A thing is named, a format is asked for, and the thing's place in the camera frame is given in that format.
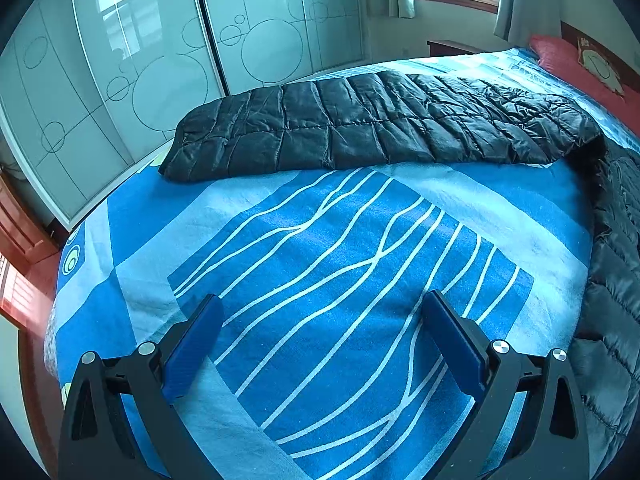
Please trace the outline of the black quilted down jacket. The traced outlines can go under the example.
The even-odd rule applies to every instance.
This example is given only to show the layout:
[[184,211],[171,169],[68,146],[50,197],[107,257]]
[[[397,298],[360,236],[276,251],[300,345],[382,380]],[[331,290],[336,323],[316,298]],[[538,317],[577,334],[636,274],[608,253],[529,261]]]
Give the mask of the black quilted down jacket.
[[639,474],[639,156],[574,100],[393,70],[247,91],[176,127],[160,173],[179,183],[401,162],[551,164],[589,188],[593,242],[568,357],[585,410],[591,474]]

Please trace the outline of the blue patterned bed sheet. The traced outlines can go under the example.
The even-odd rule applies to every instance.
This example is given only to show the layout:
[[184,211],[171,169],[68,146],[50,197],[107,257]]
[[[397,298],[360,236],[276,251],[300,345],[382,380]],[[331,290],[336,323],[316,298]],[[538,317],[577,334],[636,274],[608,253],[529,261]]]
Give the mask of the blue patterned bed sheet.
[[[558,94],[639,156],[619,119],[538,61],[511,49],[292,84],[393,70]],[[85,352],[126,356],[217,296],[221,330],[176,409],[224,477],[425,476],[473,407],[424,325],[432,290],[516,352],[568,357],[593,216],[567,159],[179,183],[160,173],[168,152],[70,234],[44,360],[68,391]]]

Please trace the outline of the white glass sliding wardrobe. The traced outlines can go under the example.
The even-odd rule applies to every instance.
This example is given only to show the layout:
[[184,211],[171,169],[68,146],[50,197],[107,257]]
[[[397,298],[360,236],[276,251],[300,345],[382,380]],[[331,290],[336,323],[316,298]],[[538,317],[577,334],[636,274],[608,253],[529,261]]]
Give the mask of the white glass sliding wardrobe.
[[362,58],[359,0],[34,0],[1,52],[1,123],[71,226],[195,107]]

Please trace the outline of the white cartoon cushion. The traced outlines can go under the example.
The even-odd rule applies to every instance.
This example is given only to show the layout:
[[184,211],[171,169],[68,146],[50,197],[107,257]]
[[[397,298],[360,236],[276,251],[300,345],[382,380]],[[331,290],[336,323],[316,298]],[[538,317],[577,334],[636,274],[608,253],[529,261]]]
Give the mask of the white cartoon cushion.
[[586,37],[577,39],[578,61],[590,74],[599,79],[618,96],[624,96],[620,74],[614,64]]

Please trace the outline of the red pillow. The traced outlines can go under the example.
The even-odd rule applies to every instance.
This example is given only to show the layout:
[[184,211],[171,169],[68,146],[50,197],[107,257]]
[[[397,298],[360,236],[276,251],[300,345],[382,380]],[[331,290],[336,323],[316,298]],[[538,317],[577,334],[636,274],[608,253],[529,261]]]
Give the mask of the red pillow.
[[590,96],[619,119],[636,136],[639,135],[639,92],[624,87],[618,96],[578,63],[576,48],[561,38],[535,35],[529,47],[538,55],[538,64],[547,72]]

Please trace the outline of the dark wooden nightstand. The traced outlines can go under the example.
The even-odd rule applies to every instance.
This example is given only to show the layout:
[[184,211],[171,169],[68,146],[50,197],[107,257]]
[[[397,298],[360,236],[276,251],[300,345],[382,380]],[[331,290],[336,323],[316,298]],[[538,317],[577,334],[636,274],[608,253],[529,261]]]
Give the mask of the dark wooden nightstand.
[[471,55],[483,52],[483,49],[451,40],[431,39],[427,40],[426,44],[428,47],[428,54],[431,58],[439,58],[440,56]]

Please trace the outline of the grey right curtain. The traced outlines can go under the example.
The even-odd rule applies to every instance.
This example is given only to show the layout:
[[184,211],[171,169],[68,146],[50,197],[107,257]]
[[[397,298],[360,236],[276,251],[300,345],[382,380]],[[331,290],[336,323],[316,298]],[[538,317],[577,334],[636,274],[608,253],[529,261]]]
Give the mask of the grey right curtain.
[[499,0],[494,35],[518,47],[534,35],[561,36],[560,0]]

